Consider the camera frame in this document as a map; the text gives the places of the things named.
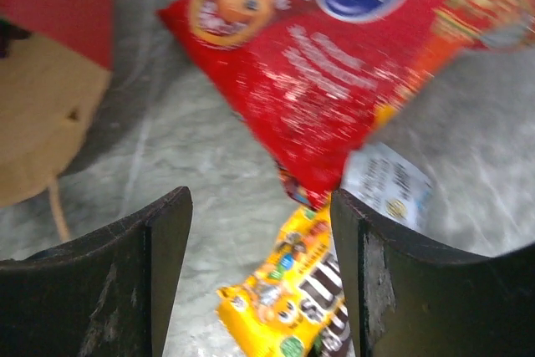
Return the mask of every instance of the red candy bag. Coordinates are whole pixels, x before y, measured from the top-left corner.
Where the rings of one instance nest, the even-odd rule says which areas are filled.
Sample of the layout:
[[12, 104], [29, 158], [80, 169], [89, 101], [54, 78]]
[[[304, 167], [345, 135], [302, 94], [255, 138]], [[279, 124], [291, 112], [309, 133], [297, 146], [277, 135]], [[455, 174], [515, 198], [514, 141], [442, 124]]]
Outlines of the red candy bag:
[[286, 177], [319, 207], [338, 186], [348, 153], [372, 130], [458, 51], [479, 46], [483, 35], [524, 13], [531, 18], [534, 5], [178, 0], [159, 14]]

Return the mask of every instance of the candy bag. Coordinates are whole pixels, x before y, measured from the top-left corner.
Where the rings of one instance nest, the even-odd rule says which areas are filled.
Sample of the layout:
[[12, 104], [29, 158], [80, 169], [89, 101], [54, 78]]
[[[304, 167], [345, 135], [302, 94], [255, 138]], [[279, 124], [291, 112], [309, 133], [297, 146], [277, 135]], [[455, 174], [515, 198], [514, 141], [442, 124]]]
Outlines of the candy bag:
[[342, 303], [314, 341], [308, 357], [347, 357], [352, 341], [348, 309]]
[[300, 207], [265, 263], [242, 284], [220, 288], [221, 321], [247, 357], [304, 357], [344, 300], [330, 252], [329, 208]]
[[[233, 114], [241, 122], [245, 121], [239, 113], [233, 112]], [[284, 191], [290, 198], [292, 198], [294, 201], [297, 201], [299, 204], [305, 205], [307, 208], [310, 208], [315, 211], [324, 206], [319, 205], [318, 203], [312, 205], [312, 203], [308, 199], [307, 190], [303, 186], [301, 186], [299, 181], [292, 176], [288, 169], [286, 169], [277, 161], [275, 161], [275, 166], [277, 167], [278, 179], [281, 181]]]
[[534, 8], [534, 0], [177, 0], [159, 14], [319, 208], [348, 153], [459, 51], [502, 44], [484, 36], [525, 16], [513, 42], [531, 41]]

